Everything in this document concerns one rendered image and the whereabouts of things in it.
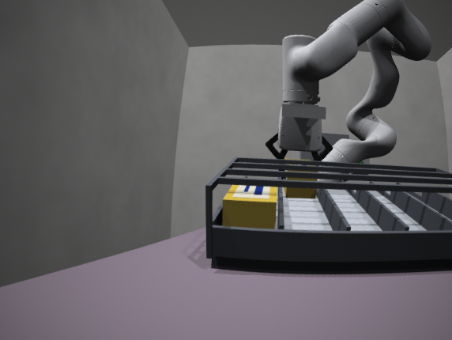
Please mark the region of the yellow butter carton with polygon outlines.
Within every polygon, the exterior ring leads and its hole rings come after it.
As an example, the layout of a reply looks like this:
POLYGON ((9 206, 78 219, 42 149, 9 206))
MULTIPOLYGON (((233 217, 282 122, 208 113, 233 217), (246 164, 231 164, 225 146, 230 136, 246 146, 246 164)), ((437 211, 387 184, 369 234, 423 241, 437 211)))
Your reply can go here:
MULTIPOLYGON (((293 171, 285 170, 289 172, 309 172, 309 171, 293 171)), ((317 179, 297 179, 297 178, 284 178, 288 180, 312 180, 317 181, 317 179)), ((315 198, 316 189, 310 188, 294 188, 294 187, 284 187, 284 193, 286 198, 315 198)))
POLYGON ((275 229, 277 188, 232 185, 223 198, 222 226, 275 229))

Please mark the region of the black flat bar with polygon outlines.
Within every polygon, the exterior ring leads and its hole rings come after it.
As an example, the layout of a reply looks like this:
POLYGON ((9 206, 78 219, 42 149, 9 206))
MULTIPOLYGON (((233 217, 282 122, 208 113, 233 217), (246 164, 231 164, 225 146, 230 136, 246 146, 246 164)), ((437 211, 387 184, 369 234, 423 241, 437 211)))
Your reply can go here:
POLYGON ((452 230, 320 231, 213 225, 213 256, 294 262, 452 259, 452 230))

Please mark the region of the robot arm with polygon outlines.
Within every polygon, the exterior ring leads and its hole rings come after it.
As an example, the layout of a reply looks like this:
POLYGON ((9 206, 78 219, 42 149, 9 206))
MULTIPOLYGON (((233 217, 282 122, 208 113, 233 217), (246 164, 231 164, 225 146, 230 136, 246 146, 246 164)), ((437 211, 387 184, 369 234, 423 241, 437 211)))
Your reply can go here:
POLYGON ((292 35, 282 40, 283 102, 287 103, 282 104, 282 115, 326 119, 326 108, 315 105, 320 102, 319 80, 350 62, 367 41, 374 63, 371 83, 346 118, 347 128, 360 141, 340 139, 322 161, 360 163, 385 156, 395 147, 397 135, 372 110, 388 105, 397 90, 400 75, 391 51, 423 60, 431 51, 431 37, 404 0, 364 0, 327 30, 317 39, 292 35))

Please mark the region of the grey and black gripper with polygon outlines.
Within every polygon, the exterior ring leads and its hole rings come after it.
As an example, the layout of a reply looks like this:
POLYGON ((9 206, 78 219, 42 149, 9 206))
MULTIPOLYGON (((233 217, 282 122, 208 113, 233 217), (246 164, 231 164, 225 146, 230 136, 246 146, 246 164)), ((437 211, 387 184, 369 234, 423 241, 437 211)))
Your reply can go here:
POLYGON ((286 153, 291 150, 311 152, 314 156, 313 161, 322 161, 332 151, 332 145, 322 136, 322 120, 282 117, 281 114, 282 107, 278 128, 280 132, 266 143, 266 147, 277 159, 284 159, 286 153), (279 147, 283 150, 281 153, 278 153, 273 146, 277 140, 279 147), (322 148, 322 144, 325 149, 318 154, 317 151, 322 148))

